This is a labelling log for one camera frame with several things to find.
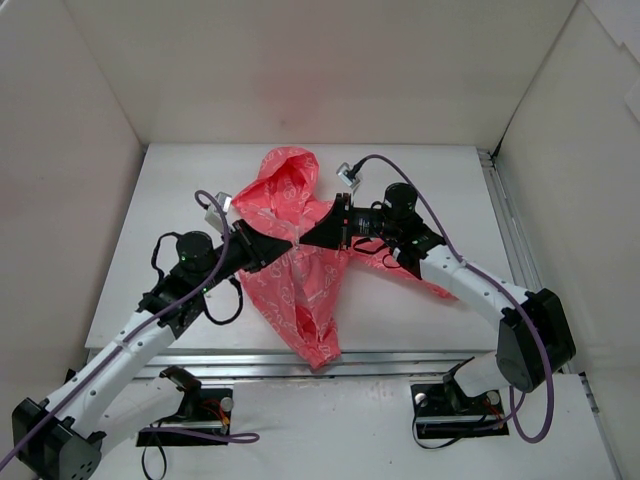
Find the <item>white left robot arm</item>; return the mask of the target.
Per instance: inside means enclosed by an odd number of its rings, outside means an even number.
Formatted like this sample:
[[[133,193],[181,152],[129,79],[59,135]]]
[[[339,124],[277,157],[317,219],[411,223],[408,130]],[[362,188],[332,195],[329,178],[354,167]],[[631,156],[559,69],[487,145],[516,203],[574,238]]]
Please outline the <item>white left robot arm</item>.
[[[88,479],[107,453],[149,424],[191,418],[200,406],[191,374],[171,367],[146,385],[135,377],[205,312],[205,291],[241,270],[260,271],[291,248],[243,220],[225,230],[219,247],[204,232],[179,235],[177,264],[143,295],[116,337],[44,400],[27,398],[14,409],[7,457],[41,479]]]

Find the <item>pink hooded printed jacket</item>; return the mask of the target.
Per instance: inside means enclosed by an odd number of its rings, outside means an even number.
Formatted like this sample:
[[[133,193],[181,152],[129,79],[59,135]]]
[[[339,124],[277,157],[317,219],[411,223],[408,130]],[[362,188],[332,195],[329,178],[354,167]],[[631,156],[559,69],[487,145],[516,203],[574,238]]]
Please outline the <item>pink hooded printed jacket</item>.
[[[311,151],[277,147],[266,154],[256,179],[232,205],[258,232],[294,242],[330,210],[330,202],[314,195],[318,179],[319,164]],[[281,339],[312,369],[319,369],[341,354],[333,312],[350,261],[416,280],[382,251],[382,245],[374,241],[373,254],[294,246],[265,269],[241,274],[240,282]]]

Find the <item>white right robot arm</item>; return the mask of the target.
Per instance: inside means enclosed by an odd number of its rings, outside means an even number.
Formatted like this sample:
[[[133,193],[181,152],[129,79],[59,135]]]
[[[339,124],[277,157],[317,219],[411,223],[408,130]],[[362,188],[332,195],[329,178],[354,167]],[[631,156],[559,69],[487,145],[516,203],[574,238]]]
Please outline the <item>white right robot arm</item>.
[[[464,302],[498,333],[495,351],[464,362],[442,388],[445,405],[464,412],[489,390],[511,386],[530,393],[576,353],[559,297],[529,291],[459,260],[416,212],[418,193],[406,183],[386,188],[377,206],[357,208],[347,194],[301,236],[305,245],[343,250],[377,238],[401,269]]]

